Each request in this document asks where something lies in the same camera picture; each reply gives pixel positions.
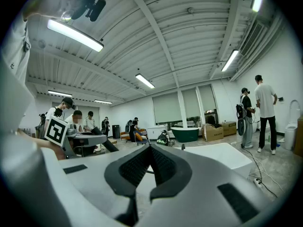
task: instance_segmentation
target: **white t-shirt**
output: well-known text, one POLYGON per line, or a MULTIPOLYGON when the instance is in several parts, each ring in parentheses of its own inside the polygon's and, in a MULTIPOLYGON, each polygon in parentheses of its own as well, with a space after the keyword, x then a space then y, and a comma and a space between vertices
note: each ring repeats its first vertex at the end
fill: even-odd
POLYGON ((260 117, 270 118, 275 116, 273 95, 275 92, 270 85, 260 83, 255 89, 256 100, 260 100, 260 117))
POLYGON ((72 124, 76 125, 77 131, 79 131, 79 128, 81 126, 82 131, 83 131, 83 125, 82 125, 82 123, 74 123, 72 121, 72 115, 68 116, 64 121, 66 121, 67 123, 72 123, 72 124))
POLYGON ((48 110, 47 114, 46 114, 46 117, 45 117, 45 120, 50 120, 51 119, 51 116, 54 116, 55 114, 55 111, 56 111, 56 108, 58 107, 52 107, 48 110))
POLYGON ((0 58, 23 85, 27 74, 29 48, 27 22, 23 20, 22 13, 20 13, 7 31, 0 47, 0 58))
POLYGON ((89 127, 92 130, 93 128, 96 127, 95 120, 94 119, 90 120, 89 118, 86 118, 84 120, 84 126, 87 126, 87 127, 89 127))

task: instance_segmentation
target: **white sneaker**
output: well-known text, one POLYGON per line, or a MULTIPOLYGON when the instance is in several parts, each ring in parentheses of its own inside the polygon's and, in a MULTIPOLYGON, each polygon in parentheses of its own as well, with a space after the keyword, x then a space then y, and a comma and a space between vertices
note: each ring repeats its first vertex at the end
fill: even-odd
POLYGON ((249 148, 253 148, 253 145, 249 145, 249 146, 244 146, 245 149, 249 149, 249 148))

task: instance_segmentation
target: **gray floor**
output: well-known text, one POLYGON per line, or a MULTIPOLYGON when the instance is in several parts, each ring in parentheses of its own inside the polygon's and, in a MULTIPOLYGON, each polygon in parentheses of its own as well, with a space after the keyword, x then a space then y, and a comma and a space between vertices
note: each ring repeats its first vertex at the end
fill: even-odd
MULTIPOLYGON (((175 139, 174 147, 181 147, 182 143, 177 142, 175 139)), ((202 138, 199 138, 198 141, 194 142, 188 142, 185 143, 186 147, 193 147, 193 146, 203 146, 203 145, 212 145, 212 144, 218 144, 218 143, 232 143, 237 142, 236 146, 234 146, 238 151, 244 154, 248 154, 245 150, 241 149, 241 136, 238 134, 231 135, 224 137, 222 140, 215 140, 215 141, 204 141, 202 138)), ((263 148, 261 153, 258 153, 258 142, 259 142, 259 132, 253 134, 252 137, 252 143, 253 148, 248 149, 254 157, 260 160, 260 162, 263 164, 264 168, 266 169, 266 172, 268 175, 270 175, 284 190, 284 192, 290 190, 295 183, 295 179, 298 176, 298 174, 301 171, 303 158, 300 156, 295 155, 293 152, 286 150, 283 148, 283 143, 281 143, 281 146, 276 148, 276 154, 272 155, 270 151, 270 143, 266 141, 265 147, 263 148)), ((132 148, 137 146, 137 144, 132 144, 131 142, 127 142, 125 144, 125 140, 117 140, 118 148, 119 150, 132 148)), ((261 164, 257 162, 259 165, 259 168, 261 171, 264 171, 261 164)), ((251 170, 251 173, 254 173, 254 175, 259 176, 258 168, 256 165, 251 170)), ((255 177, 249 176, 249 180, 253 181, 255 177)), ((265 173, 262 173, 262 180, 263 183, 266 185, 266 187, 271 190, 273 193, 275 193, 278 197, 283 194, 279 186, 272 181, 271 178, 269 178, 265 173)), ((275 196, 271 194, 266 188, 262 187, 263 192, 265 195, 271 199, 272 201, 275 199, 275 196)), ((148 207, 150 206, 149 200, 146 196, 137 195, 137 203, 138 203, 138 213, 139 217, 141 217, 148 207)))

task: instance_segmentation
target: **white ceiling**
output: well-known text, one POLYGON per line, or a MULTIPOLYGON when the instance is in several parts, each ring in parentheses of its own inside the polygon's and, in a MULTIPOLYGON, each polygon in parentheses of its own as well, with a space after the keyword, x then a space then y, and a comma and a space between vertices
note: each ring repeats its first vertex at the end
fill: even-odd
MULTIPOLYGON (((27 85, 32 91, 47 95, 48 89, 55 88, 75 99, 121 103, 165 89, 231 77, 238 69, 240 56, 225 73, 217 64, 239 48, 253 17, 252 0, 106 2, 96 22, 84 16, 69 22, 96 40, 103 39, 101 52, 47 29, 47 18, 29 20, 32 50, 27 85), (47 44, 44 49, 38 46, 40 40, 47 44), (138 73, 156 88, 149 89, 137 80, 138 73)), ((270 25, 274 12, 270 0, 264 0, 257 19, 270 25)))

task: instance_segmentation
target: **power strip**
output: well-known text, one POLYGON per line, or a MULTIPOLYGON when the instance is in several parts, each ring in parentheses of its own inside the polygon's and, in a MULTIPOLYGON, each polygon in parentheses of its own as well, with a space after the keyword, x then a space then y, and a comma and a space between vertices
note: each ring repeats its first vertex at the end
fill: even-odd
POLYGON ((255 178, 255 179, 254 179, 254 184, 255 184, 258 188, 261 188, 261 187, 262 187, 262 186, 261 186, 261 180, 258 179, 258 178, 255 178))

